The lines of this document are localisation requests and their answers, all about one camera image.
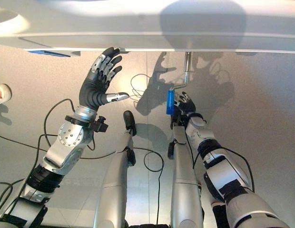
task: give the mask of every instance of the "silver metal joint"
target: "silver metal joint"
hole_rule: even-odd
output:
[[[116,94],[107,94],[106,95],[106,100],[108,102],[121,101],[121,100],[124,100],[127,98],[129,98],[129,95],[127,93],[116,93]]]
[[[94,120],[97,116],[97,111],[85,106],[79,106],[75,113],[75,117],[85,120]]]
[[[95,73],[96,72],[96,70],[98,69],[98,68],[100,68],[100,66],[101,66],[101,64],[102,64],[102,61],[105,59],[105,55],[103,55],[103,54],[101,54],[101,55],[99,55],[98,57],[97,57],[97,59],[95,60],[95,62],[92,64],[92,66],[91,66],[91,72],[92,73]]]

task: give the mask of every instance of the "cable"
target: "cable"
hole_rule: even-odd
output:
[[[194,167],[195,167],[195,164],[196,164],[196,161],[197,161],[197,159],[198,159],[199,154],[200,154],[200,153],[198,152],[197,155],[196,155],[195,161],[194,161],[194,163],[193,163],[193,169],[194,169]]]
[[[112,153],[109,153],[109,154],[106,154],[106,155],[103,155],[103,156],[101,156],[101,157],[96,157],[96,158],[82,158],[81,157],[81,159],[100,159],[100,158],[105,158],[105,157],[107,157],[107,156],[110,156],[110,155],[112,155],[112,154],[114,154],[114,153],[116,153],[116,151],[114,151],[114,152],[112,152]]]
[[[229,152],[231,152],[231,153],[233,153],[233,154],[239,156],[240,158],[242,158],[242,159],[246,162],[246,165],[247,165],[247,167],[248,167],[249,174],[250,174],[251,186],[252,186],[252,192],[255,192],[256,190],[255,190],[255,185],[254,185],[254,179],[253,179],[253,175],[252,175],[252,171],[251,171],[250,164],[249,164],[249,162],[247,161],[247,159],[246,159],[243,155],[241,155],[241,154],[239,154],[239,153],[236,153],[236,152],[234,152],[233,150],[231,150],[231,149],[229,149],[229,148],[226,148],[226,147],[219,147],[218,149],[224,149],[224,150],[227,150],[227,151],[229,151]],[[194,168],[194,166],[195,166],[195,164],[196,164],[196,161],[197,161],[197,159],[198,159],[198,156],[199,156],[199,152],[198,152],[198,154],[197,154],[197,156],[196,156],[196,158],[195,158],[195,161],[194,161],[194,164],[193,164],[193,168]]]
[[[6,139],[6,140],[8,140],[8,141],[11,141],[11,142],[14,142],[14,143],[18,143],[18,144],[21,144],[21,145],[24,145],[24,146],[28,146],[28,147],[31,147],[31,148],[34,148],[34,149],[37,149],[37,147],[35,147],[35,146],[30,146],[30,145],[24,144],[24,143],[22,143],[22,142],[18,142],[18,141],[12,140],[12,139],[8,139],[8,138],[6,138],[6,137],[4,137],[4,136],[1,136],[1,135],[0,135],[0,138],[2,138],[2,139]]]
[[[192,147],[191,147],[191,144],[190,144],[188,138],[187,138],[187,144],[188,144],[188,146],[190,147],[191,156],[192,156],[192,164],[193,164],[193,169],[194,169],[194,157],[193,157],[193,151],[192,151]]]
[[[50,115],[50,113],[53,111],[53,109],[55,109],[55,107],[57,107],[59,104],[63,103],[64,101],[69,101],[70,102],[70,105],[71,105],[71,109],[73,112],[75,112],[75,108],[74,108],[74,105],[73,105],[73,102],[71,99],[69,98],[65,98],[59,102],[57,102],[54,106],[51,107],[51,109],[48,111],[48,113],[46,114],[45,116],[45,119],[44,119],[44,124],[43,124],[43,130],[44,130],[44,135],[45,135],[45,139],[46,139],[46,142],[48,144],[49,147],[51,147],[51,144],[49,142],[49,139],[48,139],[48,135],[47,135],[47,132],[46,132],[46,122],[47,122],[47,119],[48,119],[48,116]],[[93,137],[92,137],[92,143],[93,143],[93,148],[91,148],[90,146],[87,145],[87,147],[91,150],[91,151],[94,151],[95,148],[96,148],[96,144],[95,144],[95,139],[94,139],[94,133],[93,133]]]
[[[41,134],[41,135],[39,136],[39,139],[38,139],[38,146],[37,146],[37,153],[36,153],[36,157],[35,157],[34,164],[33,164],[32,168],[31,168],[31,171],[30,171],[29,175],[27,176],[27,178],[26,178],[26,180],[25,180],[25,182],[24,182],[24,184],[23,184],[23,186],[22,186],[22,188],[21,188],[21,190],[20,190],[20,192],[19,192],[17,198],[14,200],[13,205],[12,205],[12,208],[10,209],[8,215],[10,215],[11,212],[13,211],[13,209],[15,208],[15,205],[16,205],[17,202],[19,201],[20,195],[21,195],[22,192],[24,191],[24,188],[25,188],[25,186],[26,186],[26,183],[27,183],[28,179],[29,179],[30,176],[32,175],[32,173],[33,173],[33,171],[34,171],[34,169],[35,169],[35,167],[36,167],[36,165],[37,165],[37,163],[38,163],[38,159],[39,159],[39,145],[40,145],[41,138],[42,138],[43,136],[45,136],[45,135],[44,135],[44,134]]]
[[[57,103],[56,103],[54,106],[52,106],[52,108],[48,111],[48,113],[46,114],[45,119],[44,119],[43,129],[44,129],[45,139],[46,139],[46,142],[47,142],[47,144],[48,144],[49,147],[51,147],[51,144],[50,144],[50,142],[49,142],[49,139],[48,139],[48,137],[47,137],[47,133],[46,133],[46,121],[47,121],[48,116],[49,116],[50,113],[52,112],[52,110],[53,110],[55,107],[57,107],[59,104],[63,103],[64,101],[69,101],[69,102],[70,102],[70,105],[71,105],[71,109],[72,109],[72,111],[75,112],[75,108],[74,108],[74,106],[73,106],[73,102],[72,102],[72,100],[70,100],[69,98],[65,98],[65,99],[63,99],[63,100],[57,102]]]
[[[1,202],[2,198],[4,197],[4,195],[6,194],[7,190],[10,189],[10,191],[9,191],[8,195],[6,196],[6,198],[4,199],[4,201],[1,203],[1,205],[0,205],[0,210],[1,210],[1,208],[5,205],[5,203],[6,203],[6,201],[8,200],[8,198],[10,197],[10,195],[11,195],[11,193],[12,193],[12,191],[13,191],[13,185],[15,185],[16,183],[21,182],[22,180],[24,180],[24,179],[17,180],[17,181],[15,181],[15,182],[11,183],[11,184],[5,182],[5,184],[8,184],[9,186],[8,186],[8,187],[2,192],[2,194],[0,195],[0,202]]]
[[[145,166],[148,170],[150,170],[151,172],[160,172],[160,175],[159,175],[159,177],[158,177],[158,207],[157,207],[157,220],[156,220],[156,224],[158,224],[158,217],[159,217],[159,201],[160,201],[160,200],[159,200],[159,199],[160,199],[160,177],[161,177],[161,174],[162,174],[162,171],[163,171],[163,167],[165,166],[165,162],[163,161],[162,156],[161,156],[159,153],[157,153],[157,152],[155,152],[155,151],[153,151],[153,150],[146,149],[146,148],[141,148],[141,147],[134,147],[134,149],[140,149],[140,150],[149,151],[149,153],[147,153],[147,154],[144,156],[144,159],[143,159],[144,166]],[[155,153],[155,154],[157,154],[157,155],[161,158],[162,166],[161,166],[161,168],[160,168],[159,170],[152,170],[152,169],[150,169],[150,168],[147,166],[147,164],[146,164],[146,156],[148,156],[150,153]]]
[[[58,135],[56,135],[56,134],[47,134],[47,136],[58,136]],[[0,138],[6,139],[6,140],[11,141],[11,142],[14,142],[14,143],[19,143],[19,144],[21,144],[21,145],[28,146],[28,147],[30,147],[30,148],[37,149],[37,147],[35,147],[35,146],[30,146],[30,145],[24,144],[24,143],[22,143],[22,142],[18,142],[18,141],[12,140],[12,139],[8,139],[8,138],[3,137],[3,136],[1,136],[1,135],[0,135]],[[92,149],[92,150],[95,150],[95,147],[96,147],[96,144],[95,144],[95,141],[93,140],[93,149]],[[113,153],[115,153],[115,152],[109,153],[109,154],[104,155],[104,156],[101,156],[101,157],[96,157],[96,158],[82,158],[82,157],[81,157],[81,159],[99,159],[99,158],[105,158],[105,157],[107,157],[107,156],[112,155]]]
[[[221,149],[224,149],[224,150],[227,150],[227,151],[230,151],[231,153],[233,153],[233,154],[239,156],[240,158],[242,158],[242,159],[246,162],[247,167],[248,167],[248,170],[249,170],[250,178],[251,178],[252,192],[255,192],[256,190],[255,190],[255,186],[254,186],[253,175],[252,175],[251,167],[250,167],[249,162],[247,161],[247,159],[246,159],[243,155],[241,155],[241,154],[239,154],[239,153],[236,153],[236,152],[234,152],[234,151],[231,150],[231,149],[228,149],[228,148],[226,148],[226,147],[220,147],[220,148],[221,148]]]

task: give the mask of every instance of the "blue handle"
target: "blue handle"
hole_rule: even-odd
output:
[[[167,92],[167,114],[174,114],[174,90],[169,90]]]

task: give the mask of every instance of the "black joint cover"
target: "black joint cover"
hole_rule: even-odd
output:
[[[67,120],[68,122],[71,122],[72,124],[80,125],[82,127],[88,127],[89,126],[89,122],[77,120],[77,119],[71,117],[70,115],[65,116],[65,120]]]
[[[134,166],[136,164],[136,157],[133,150],[127,148],[127,157],[129,166]]]
[[[90,122],[88,128],[92,129],[94,132],[106,132],[108,125],[103,123],[103,119],[99,120]]]
[[[202,114],[200,114],[200,113],[191,113],[191,114],[189,115],[189,118],[191,118],[191,117],[195,117],[195,116],[198,116],[198,117],[202,118],[202,120],[204,120]]]
[[[7,222],[17,226],[18,228],[23,228],[27,221],[13,215],[4,214],[0,218],[0,222]]]
[[[211,193],[211,195],[221,201],[221,202],[224,202],[224,199],[221,197],[221,195],[218,193],[218,191],[216,190],[216,188],[214,187],[212,181],[210,180],[208,174],[205,172],[204,174],[204,180],[205,180],[205,183],[206,183],[206,186],[208,187],[208,190],[209,192]]]
[[[168,149],[167,149],[167,157],[172,160],[174,159],[174,147],[175,147],[175,142],[170,142],[168,145]]]
[[[207,139],[204,140],[198,147],[198,153],[202,159],[213,150],[222,148],[222,146],[217,142],[216,139]]]
[[[124,123],[125,123],[125,128],[127,130],[132,129],[133,136],[135,136],[137,134],[136,122],[135,122],[135,118],[134,118],[132,112],[130,110],[126,110],[123,113],[123,119],[124,119]]]
[[[248,194],[245,188],[236,179],[224,185],[219,191],[222,195],[224,195],[227,205],[231,199],[242,194]]]
[[[142,224],[142,225],[136,225],[136,226],[130,226],[129,228],[168,228],[167,224]]]
[[[27,184],[38,191],[52,193],[63,178],[64,176],[46,170],[41,165],[38,165],[29,177]]]

